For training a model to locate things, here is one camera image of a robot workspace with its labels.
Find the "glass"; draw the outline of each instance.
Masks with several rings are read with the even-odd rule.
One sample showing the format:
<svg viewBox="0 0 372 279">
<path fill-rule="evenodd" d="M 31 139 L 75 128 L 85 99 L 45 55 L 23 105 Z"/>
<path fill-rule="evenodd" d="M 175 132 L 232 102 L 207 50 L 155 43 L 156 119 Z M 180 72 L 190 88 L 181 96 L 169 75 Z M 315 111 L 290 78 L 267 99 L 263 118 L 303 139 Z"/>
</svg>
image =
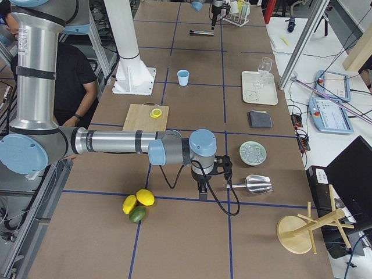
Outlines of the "glass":
<svg viewBox="0 0 372 279">
<path fill-rule="evenodd" d="M 255 87 L 264 87 L 264 82 L 263 82 L 263 76 L 267 75 L 271 67 L 273 65 L 273 60 L 269 57 L 262 57 L 261 62 L 259 63 L 257 70 L 260 74 L 260 79 L 254 83 Z"/>
</svg>

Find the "yellow ring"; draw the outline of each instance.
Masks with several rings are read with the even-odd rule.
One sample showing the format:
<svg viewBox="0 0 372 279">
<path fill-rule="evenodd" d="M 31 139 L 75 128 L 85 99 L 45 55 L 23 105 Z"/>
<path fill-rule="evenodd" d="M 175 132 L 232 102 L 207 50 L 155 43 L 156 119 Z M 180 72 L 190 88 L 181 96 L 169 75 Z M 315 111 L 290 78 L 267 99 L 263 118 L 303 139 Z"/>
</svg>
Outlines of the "yellow ring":
<svg viewBox="0 0 372 279">
<path fill-rule="evenodd" d="M 152 118 L 158 118 L 160 115 L 162 115 L 162 110 L 161 109 L 153 109 L 150 112 L 150 117 L 152 117 Z"/>
</svg>

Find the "person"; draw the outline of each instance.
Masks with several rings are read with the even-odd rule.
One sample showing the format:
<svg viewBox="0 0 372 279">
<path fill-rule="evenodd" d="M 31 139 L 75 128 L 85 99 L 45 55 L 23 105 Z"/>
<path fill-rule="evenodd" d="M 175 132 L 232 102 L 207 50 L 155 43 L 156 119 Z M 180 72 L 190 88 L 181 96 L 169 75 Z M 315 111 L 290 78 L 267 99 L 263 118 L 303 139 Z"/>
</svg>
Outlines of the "person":
<svg viewBox="0 0 372 279">
<path fill-rule="evenodd" d="M 19 25 L 10 14 L 9 0 L 0 3 L 0 14 L 8 30 L 17 38 Z M 78 48 L 59 42 L 57 49 L 55 120 L 60 126 L 88 128 L 98 105 L 96 75 Z M 17 81 L 17 55 L 10 65 Z"/>
<path fill-rule="evenodd" d="M 364 63 L 364 65 L 359 70 L 359 74 L 362 80 L 367 85 L 367 88 L 369 89 L 369 91 L 372 93 L 369 70 L 372 70 L 372 55 L 367 59 L 367 61 Z"/>
</svg>

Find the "hand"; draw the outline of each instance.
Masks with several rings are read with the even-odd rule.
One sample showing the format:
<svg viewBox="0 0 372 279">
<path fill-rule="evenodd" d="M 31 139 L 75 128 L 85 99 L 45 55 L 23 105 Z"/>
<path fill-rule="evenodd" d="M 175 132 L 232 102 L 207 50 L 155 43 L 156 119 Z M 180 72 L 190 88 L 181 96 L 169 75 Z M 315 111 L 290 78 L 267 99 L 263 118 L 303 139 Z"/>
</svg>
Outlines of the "hand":
<svg viewBox="0 0 372 279">
<path fill-rule="evenodd" d="M 64 127 L 76 127 L 77 123 L 79 123 L 79 119 L 75 116 L 68 119 L 68 121 L 64 122 L 62 126 Z"/>
</svg>

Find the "white desk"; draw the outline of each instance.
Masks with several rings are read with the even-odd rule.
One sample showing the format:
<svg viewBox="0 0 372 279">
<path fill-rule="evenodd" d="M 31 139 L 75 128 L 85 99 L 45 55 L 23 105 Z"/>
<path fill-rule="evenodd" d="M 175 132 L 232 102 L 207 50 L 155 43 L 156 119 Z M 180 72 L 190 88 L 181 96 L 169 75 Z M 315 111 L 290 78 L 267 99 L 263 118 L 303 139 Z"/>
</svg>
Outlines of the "white desk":
<svg viewBox="0 0 372 279">
<path fill-rule="evenodd" d="M 291 57 L 290 55 L 283 53 L 293 52 L 301 32 L 307 22 L 307 19 L 296 19 L 295 29 L 292 33 L 289 33 L 287 31 L 287 19 L 288 18 L 284 17 L 273 17 L 271 18 L 270 23 L 267 25 L 267 31 L 270 39 L 274 43 L 273 51 L 276 57 L 279 75 L 283 74 Z M 284 36 L 289 45 L 285 44 L 284 41 L 280 39 L 281 35 Z M 335 55 L 342 49 L 341 43 L 338 41 L 337 36 L 329 25 L 328 36 L 324 36 L 324 23 L 321 23 L 307 44 L 304 54 L 328 56 Z M 304 54 L 300 58 L 295 71 L 298 74 L 299 80 L 306 83 L 311 83 L 315 81 L 315 75 L 319 70 L 325 70 L 330 65 L 333 57 L 318 58 L 306 56 Z M 347 54 L 344 52 L 329 68 L 329 71 L 345 73 L 348 74 L 349 77 L 357 75 L 357 72 L 345 71 L 344 67 L 342 66 L 342 62 L 346 59 L 346 57 Z M 368 91 L 360 76 L 350 78 L 349 82 L 351 89 Z M 292 100 L 295 102 L 300 102 L 307 105 L 312 92 L 303 88 L 297 83 L 293 83 L 291 86 L 291 82 L 289 82 L 285 88 L 285 95 L 288 99 L 292 98 Z M 290 100 L 287 100 L 287 103 L 289 105 L 294 104 Z M 351 92 L 350 103 L 362 112 L 366 112 L 372 108 L 372 96 L 365 93 Z M 295 105 L 300 107 L 302 112 L 306 112 L 306 105 L 301 105 L 299 103 L 295 103 Z M 289 106 L 288 109 L 290 112 L 292 112 L 292 109 L 294 110 L 294 113 L 299 112 L 297 108 L 293 108 L 291 106 Z M 307 152 L 307 163 L 305 156 L 303 157 L 304 165 L 306 164 L 305 168 L 311 165 L 327 166 L 359 135 L 362 135 L 363 138 L 372 145 L 372 126 L 357 118 L 353 118 L 350 121 L 354 129 L 354 133 L 352 135 L 326 134 L 319 132 L 319 130 L 314 126 L 311 117 L 307 118 L 307 114 L 303 114 L 303 129 L 307 131 L 309 135 L 309 144 L 311 148 L 311 151 Z M 372 265 L 370 263 L 372 259 L 372 251 L 369 248 L 365 248 L 364 252 L 366 257 L 358 257 L 354 255 L 352 262 L 357 265 L 357 268 L 349 269 L 347 277 L 348 279 L 371 278 Z M 335 277 L 344 277 L 346 262 L 349 260 L 349 258 L 350 256 L 345 256 L 335 260 L 330 257 Z"/>
</svg>

